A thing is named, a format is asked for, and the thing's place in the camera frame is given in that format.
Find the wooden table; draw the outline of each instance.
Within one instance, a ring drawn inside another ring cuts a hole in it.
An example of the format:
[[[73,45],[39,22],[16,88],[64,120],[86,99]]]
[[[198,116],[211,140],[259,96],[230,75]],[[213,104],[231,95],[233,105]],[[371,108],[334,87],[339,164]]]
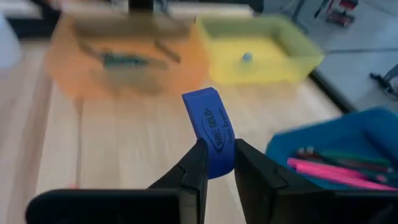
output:
[[[42,70],[48,46],[23,42],[23,60],[0,71],[0,223],[23,223],[28,201],[50,189],[146,188],[196,140],[180,96],[66,98]],[[215,87],[236,137],[262,152],[280,130],[341,114],[310,79]],[[233,173],[209,181],[206,223],[244,223]]]

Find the blue plastic tray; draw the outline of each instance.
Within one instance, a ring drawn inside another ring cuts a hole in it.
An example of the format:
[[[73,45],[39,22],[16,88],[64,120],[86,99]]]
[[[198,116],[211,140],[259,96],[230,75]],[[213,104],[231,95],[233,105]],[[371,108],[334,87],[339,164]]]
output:
[[[325,123],[277,133],[268,144],[266,155],[291,169],[287,159],[301,147],[313,146],[317,151],[346,151],[371,158],[391,160],[398,170],[398,117],[385,109],[374,108],[351,113]],[[306,176],[325,189],[354,189]]]

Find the pen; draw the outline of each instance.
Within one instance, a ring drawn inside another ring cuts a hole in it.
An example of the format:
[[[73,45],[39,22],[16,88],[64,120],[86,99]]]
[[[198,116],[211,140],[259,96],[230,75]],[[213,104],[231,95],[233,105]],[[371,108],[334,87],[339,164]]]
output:
[[[391,162],[383,158],[369,158],[360,154],[341,152],[341,151],[322,151],[319,152],[322,156],[329,159],[352,159],[361,162],[368,162],[371,164],[378,164],[382,166],[391,166]]]
[[[346,184],[353,187],[361,188],[361,189],[369,189],[369,190],[397,190],[396,188],[377,184],[374,182],[370,182],[368,180],[363,180],[356,177],[345,176],[341,174],[337,174],[334,172],[330,172],[328,170],[317,169],[312,166],[308,166],[306,164],[297,164],[295,166],[295,170],[301,174],[310,175],[313,177],[318,177],[320,179],[330,180],[332,182]]]
[[[354,159],[333,159],[315,152],[313,147],[300,148],[297,150],[297,156],[301,159],[317,159],[327,164],[334,166],[342,166],[350,169],[366,169],[375,172],[393,172],[391,166],[384,166],[380,164],[372,164],[369,162],[356,161]]]
[[[346,175],[349,177],[356,177],[360,179],[366,179],[370,180],[372,182],[382,182],[386,183],[387,182],[387,177],[381,174],[374,174],[374,173],[369,173],[369,172],[360,172],[357,170],[353,169],[347,169],[343,167],[337,167],[337,166],[331,166],[331,165],[326,165],[326,164],[320,164],[317,162],[310,162],[310,161],[305,161],[302,159],[296,159],[296,158],[289,158],[287,160],[287,164],[293,168],[297,166],[297,164],[305,164],[307,166],[312,166],[314,169],[323,169],[327,170],[330,172],[334,172],[339,175]]]

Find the orange bin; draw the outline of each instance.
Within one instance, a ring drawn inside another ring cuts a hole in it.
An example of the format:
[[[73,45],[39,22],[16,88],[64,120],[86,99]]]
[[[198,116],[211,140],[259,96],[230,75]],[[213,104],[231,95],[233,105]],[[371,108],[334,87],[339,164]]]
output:
[[[187,35],[180,37],[83,37],[75,28],[74,19],[64,16],[53,35],[45,67],[70,98],[124,98],[137,94],[181,94],[197,90],[207,77],[209,65],[194,23],[186,28]],[[174,62],[155,46],[155,39],[159,38],[180,56],[180,63]],[[82,39],[96,50],[109,49],[118,54],[137,54],[163,60],[168,68],[128,66],[105,69],[102,61],[80,48],[78,43]]]

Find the yellow bin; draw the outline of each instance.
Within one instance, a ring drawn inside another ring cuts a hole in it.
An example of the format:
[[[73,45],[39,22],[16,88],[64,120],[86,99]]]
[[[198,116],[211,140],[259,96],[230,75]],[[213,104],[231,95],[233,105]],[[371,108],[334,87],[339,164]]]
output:
[[[282,16],[199,17],[197,26],[220,84],[303,80],[323,60],[316,44]]]

